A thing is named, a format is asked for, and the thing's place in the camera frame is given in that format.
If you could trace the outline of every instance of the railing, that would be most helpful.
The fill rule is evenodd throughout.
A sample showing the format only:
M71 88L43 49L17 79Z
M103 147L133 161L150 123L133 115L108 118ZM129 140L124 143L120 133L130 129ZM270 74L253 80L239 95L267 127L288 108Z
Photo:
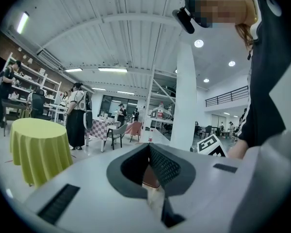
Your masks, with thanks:
M226 92L222 95L216 96L211 99L207 99L206 101L206 107L217 105L220 103L226 103L226 102L232 102L238 99L243 99L249 96L249 90L248 86L244 86L242 88Z

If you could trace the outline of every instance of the recessed light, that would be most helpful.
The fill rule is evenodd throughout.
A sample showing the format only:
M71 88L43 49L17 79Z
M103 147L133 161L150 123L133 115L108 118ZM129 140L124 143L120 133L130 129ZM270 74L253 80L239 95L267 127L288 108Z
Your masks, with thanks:
M81 68L65 70L65 72L81 72L81 71L83 71Z
M231 61L230 63L228 63L228 65L229 65L230 67L235 66L235 61Z
M103 89L103 88L94 88L92 87L93 90L99 90L99 91L105 91L106 89Z
M23 15L21 16L21 19L19 21L19 24L18 24L18 27L17 27L17 30L16 30L19 34L22 33L28 18L29 18L28 13L24 12Z
M98 70L103 72L127 72L126 68L98 67Z
M117 91L118 93L128 94L128 95L135 95L132 92L126 92L126 91Z
M202 40L196 40L194 42L194 45L197 47L197 48L201 48L203 45L204 45L204 42Z

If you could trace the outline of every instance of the round table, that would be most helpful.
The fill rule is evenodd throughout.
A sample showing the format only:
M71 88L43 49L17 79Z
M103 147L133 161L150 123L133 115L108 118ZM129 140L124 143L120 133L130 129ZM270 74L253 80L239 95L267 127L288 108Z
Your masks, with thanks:
M72 165L67 131L54 122L23 118L13 122L13 163L21 165L25 182L41 186Z

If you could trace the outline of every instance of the long hair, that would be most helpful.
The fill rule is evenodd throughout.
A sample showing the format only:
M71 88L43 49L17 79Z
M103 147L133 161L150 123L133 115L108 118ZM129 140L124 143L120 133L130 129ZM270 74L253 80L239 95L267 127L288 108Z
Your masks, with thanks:
M253 38L252 38L252 35L250 33L250 26L242 23L242 24L235 25L235 29L236 29L238 35L244 41L246 48L250 49L252 44L253 44Z

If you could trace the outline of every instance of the black skirt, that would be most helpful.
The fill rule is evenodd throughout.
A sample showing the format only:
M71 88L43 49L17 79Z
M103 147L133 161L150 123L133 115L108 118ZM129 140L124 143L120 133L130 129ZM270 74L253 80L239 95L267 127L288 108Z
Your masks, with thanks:
M67 135L69 144L73 147L82 147L84 145L85 128L83 115L85 111L72 110L67 117Z

